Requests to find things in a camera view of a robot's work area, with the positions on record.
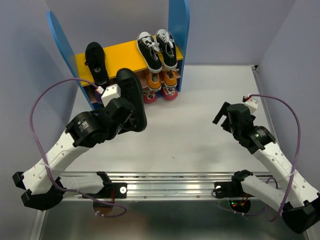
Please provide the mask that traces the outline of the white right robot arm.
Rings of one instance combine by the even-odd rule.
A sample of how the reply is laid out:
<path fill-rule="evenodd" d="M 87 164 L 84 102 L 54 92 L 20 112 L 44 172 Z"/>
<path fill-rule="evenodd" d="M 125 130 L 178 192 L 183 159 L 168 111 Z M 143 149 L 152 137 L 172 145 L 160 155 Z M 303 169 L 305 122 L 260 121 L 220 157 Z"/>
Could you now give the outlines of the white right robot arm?
<path fill-rule="evenodd" d="M 258 179 L 252 172 L 241 170 L 230 181 L 214 183 L 212 194 L 218 199 L 256 197 L 280 215 L 285 224 L 301 234 L 320 220 L 320 192 L 311 186 L 302 175 L 293 170 L 293 165 L 283 154 L 276 138 L 264 126 L 254 124 L 253 113 L 258 108 L 255 99 L 244 103 L 224 102 L 212 121 L 218 124 L 226 117 L 221 127 L 260 161 L 271 173 L 278 188 Z"/>

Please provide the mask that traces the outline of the black sneaker white laces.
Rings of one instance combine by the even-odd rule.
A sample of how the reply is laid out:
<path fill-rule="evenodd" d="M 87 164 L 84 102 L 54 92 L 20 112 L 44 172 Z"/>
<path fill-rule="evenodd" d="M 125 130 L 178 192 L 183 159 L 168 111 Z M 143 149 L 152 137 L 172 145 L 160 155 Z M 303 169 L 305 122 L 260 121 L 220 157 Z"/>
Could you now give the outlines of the black sneaker white laces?
<path fill-rule="evenodd" d="M 154 37 L 147 31 L 142 31 L 136 40 L 137 49 L 151 73 L 162 71 L 163 65 L 158 53 L 160 52 L 159 44 Z"/>
<path fill-rule="evenodd" d="M 168 70 L 175 69 L 178 61 L 176 44 L 172 34 L 168 30 L 161 28 L 156 32 L 155 40 L 162 54 L 164 67 Z"/>

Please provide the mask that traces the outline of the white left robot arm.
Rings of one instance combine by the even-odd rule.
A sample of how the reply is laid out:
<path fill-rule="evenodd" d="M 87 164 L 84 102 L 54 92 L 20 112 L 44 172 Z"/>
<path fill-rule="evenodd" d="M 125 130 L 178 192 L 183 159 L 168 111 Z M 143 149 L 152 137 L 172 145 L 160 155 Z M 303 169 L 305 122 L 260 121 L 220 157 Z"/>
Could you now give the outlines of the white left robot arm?
<path fill-rule="evenodd" d="M 135 107 L 128 100 L 118 97 L 106 107 L 85 111 L 76 115 L 66 126 L 58 141 L 41 159 L 25 172 L 18 171 L 12 179 L 16 187 L 23 189 L 23 205 L 36 210 L 49 210 L 67 195 L 83 192 L 87 197 L 124 198 L 120 188 L 124 183 L 112 183 L 107 173 L 98 171 L 91 175 L 62 177 L 66 168 L 80 155 L 97 144 L 112 140 L 125 133 Z"/>

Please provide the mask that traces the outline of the all black sneaker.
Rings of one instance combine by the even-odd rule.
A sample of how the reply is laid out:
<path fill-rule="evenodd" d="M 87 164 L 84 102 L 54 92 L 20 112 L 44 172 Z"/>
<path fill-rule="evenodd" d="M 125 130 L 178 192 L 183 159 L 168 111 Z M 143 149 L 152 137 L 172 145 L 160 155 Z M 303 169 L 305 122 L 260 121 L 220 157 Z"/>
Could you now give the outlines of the all black sneaker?
<path fill-rule="evenodd" d="M 126 132 L 142 132 L 147 127 L 143 89 L 137 75 L 128 68 L 121 68 L 116 73 L 115 83 L 121 90 L 121 97 L 128 100 L 135 110 L 125 123 L 120 134 Z"/>
<path fill-rule="evenodd" d="M 102 46 L 97 42 L 91 42 L 85 50 L 85 65 L 93 77 L 96 85 L 105 87 L 109 84 L 109 75 L 107 72 L 106 55 Z"/>

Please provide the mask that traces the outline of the orange sneaker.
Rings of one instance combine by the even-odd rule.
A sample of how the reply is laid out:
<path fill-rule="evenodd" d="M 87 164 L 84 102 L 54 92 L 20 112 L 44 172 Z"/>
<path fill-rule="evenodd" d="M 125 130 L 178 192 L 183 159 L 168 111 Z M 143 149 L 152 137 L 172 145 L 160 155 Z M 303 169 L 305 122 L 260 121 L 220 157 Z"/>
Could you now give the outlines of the orange sneaker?
<path fill-rule="evenodd" d="M 151 91 L 158 92 L 161 90 L 162 83 L 159 73 L 154 73 L 149 70 L 144 70 L 144 75 L 147 81 L 148 88 Z"/>
<path fill-rule="evenodd" d="M 162 71 L 163 82 L 167 88 L 175 88 L 178 84 L 177 79 L 177 71 L 175 69 L 172 70 L 164 70 Z"/>

